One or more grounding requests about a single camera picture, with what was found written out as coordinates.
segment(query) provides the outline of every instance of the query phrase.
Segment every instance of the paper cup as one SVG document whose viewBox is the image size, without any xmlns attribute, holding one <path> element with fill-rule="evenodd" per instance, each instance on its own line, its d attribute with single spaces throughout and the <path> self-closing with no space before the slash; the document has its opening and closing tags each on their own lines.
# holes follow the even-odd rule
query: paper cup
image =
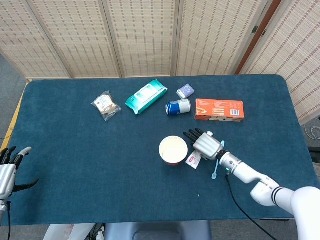
<svg viewBox="0 0 320 240">
<path fill-rule="evenodd" d="M 186 158 L 188 146 L 181 137 L 168 136 L 160 143 L 159 153 L 166 164 L 176 166 Z"/>
</svg>

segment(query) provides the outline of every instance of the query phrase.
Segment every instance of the wet wipes package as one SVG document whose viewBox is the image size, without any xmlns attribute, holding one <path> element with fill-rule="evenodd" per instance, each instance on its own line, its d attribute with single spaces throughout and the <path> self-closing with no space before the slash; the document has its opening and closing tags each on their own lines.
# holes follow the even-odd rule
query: wet wipes package
<svg viewBox="0 0 320 240">
<path fill-rule="evenodd" d="M 168 88 L 155 79 L 129 97 L 125 105 L 131 108 L 134 114 L 141 114 L 151 104 L 161 98 L 167 90 Z"/>
</svg>

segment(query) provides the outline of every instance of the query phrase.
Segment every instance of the black cable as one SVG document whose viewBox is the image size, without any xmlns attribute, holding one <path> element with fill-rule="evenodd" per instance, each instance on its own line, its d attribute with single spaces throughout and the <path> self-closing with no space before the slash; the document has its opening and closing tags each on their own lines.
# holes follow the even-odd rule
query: black cable
<svg viewBox="0 0 320 240">
<path fill-rule="evenodd" d="M 92 231 L 92 236 L 91 236 L 91 231 L 89 232 L 88 238 L 91 239 L 91 240 L 94 239 L 94 235 L 93 234 L 95 233 L 96 227 L 97 227 L 97 224 L 94 225 L 94 228 L 93 228 L 93 231 Z"/>
<path fill-rule="evenodd" d="M 6 202 L 6 207 L 8 210 L 8 224 L 9 224 L 8 240 L 10 240 L 10 236 L 11 236 L 11 218 L 10 218 L 11 201 Z"/>
<path fill-rule="evenodd" d="M 93 232 L 93 239 L 95 239 L 98 236 L 99 231 L 102 229 L 103 224 L 101 224 L 101 226 L 99 227 L 99 229 L 94 233 Z"/>
<path fill-rule="evenodd" d="M 230 180 L 229 180 L 229 175 L 225 175 L 225 179 L 226 179 L 226 182 L 228 183 L 228 186 L 229 186 L 229 190 L 230 190 L 230 193 L 231 193 L 231 197 L 235 203 L 235 205 L 240 209 L 240 211 L 249 219 L 251 220 L 251 222 L 253 222 L 258 228 L 260 228 L 262 231 L 264 231 L 265 234 L 267 234 L 270 238 L 272 238 L 273 240 L 277 240 L 274 236 L 272 236 L 269 232 L 267 232 L 262 226 L 260 226 L 255 220 L 253 220 L 248 214 L 246 214 L 246 212 L 239 206 L 239 204 L 237 203 L 235 197 L 234 197 L 234 193 L 232 192 L 232 189 L 231 189 L 231 184 L 230 184 Z"/>
<path fill-rule="evenodd" d="M 10 136 L 7 136 L 7 137 L 0 137 L 0 139 L 1 140 L 5 140 L 5 139 L 7 139 L 7 138 L 10 138 L 12 135 L 10 135 Z"/>
</svg>

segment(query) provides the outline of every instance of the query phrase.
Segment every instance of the table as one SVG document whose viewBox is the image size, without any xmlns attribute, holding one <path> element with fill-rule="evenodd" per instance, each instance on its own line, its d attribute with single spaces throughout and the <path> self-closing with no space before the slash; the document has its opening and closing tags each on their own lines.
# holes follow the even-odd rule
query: table
<svg viewBox="0 0 320 240">
<path fill-rule="evenodd" d="M 202 160 L 164 164 L 159 144 L 167 136 L 200 128 L 225 141 L 225 149 L 292 190 L 319 187 L 285 80 L 278 75 L 158 77 L 168 92 L 141 115 L 125 101 L 154 77 L 39 80 L 24 93 L 11 146 L 32 146 L 16 183 L 38 184 L 11 197 L 13 225 L 244 219 L 232 201 L 225 170 Z M 165 104 L 190 84 L 190 113 L 167 116 Z M 108 122 L 90 103 L 109 90 L 122 107 Z M 194 119 L 195 99 L 242 100 L 243 122 Z M 252 218 L 289 218 L 254 202 L 230 177 L 235 198 Z"/>
</svg>

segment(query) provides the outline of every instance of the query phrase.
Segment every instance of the robotic arm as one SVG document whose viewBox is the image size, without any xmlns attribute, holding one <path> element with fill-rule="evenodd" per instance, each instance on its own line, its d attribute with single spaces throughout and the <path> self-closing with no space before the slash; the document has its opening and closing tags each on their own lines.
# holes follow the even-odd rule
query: robotic arm
<svg viewBox="0 0 320 240">
<path fill-rule="evenodd" d="M 26 147 L 10 159 L 11 154 L 15 149 L 16 147 L 13 146 L 9 149 L 5 148 L 0 152 L 0 225 L 7 208 L 6 200 L 12 193 L 29 189 L 39 181 L 39 179 L 36 179 L 29 184 L 15 185 L 17 170 L 19 169 L 24 156 L 29 154 L 31 147 Z"/>
<path fill-rule="evenodd" d="M 192 146 L 202 153 L 207 160 L 218 160 L 219 164 L 228 169 L 245 184 L 258 181 L 251 191 L 251 197 L 262 206 L 278 206 L 294 215 L 299 240 L 316 240 L 320 237 L 320 190 L 307 186 L 292 191 L 280 186 L 276 181 L 261 174 L 223 150 L 221 143 L 212 137 L 211 132 L 203 132 L 196 128 L 190 133 L 184 132 L 192 140 Z"/>
</svg>

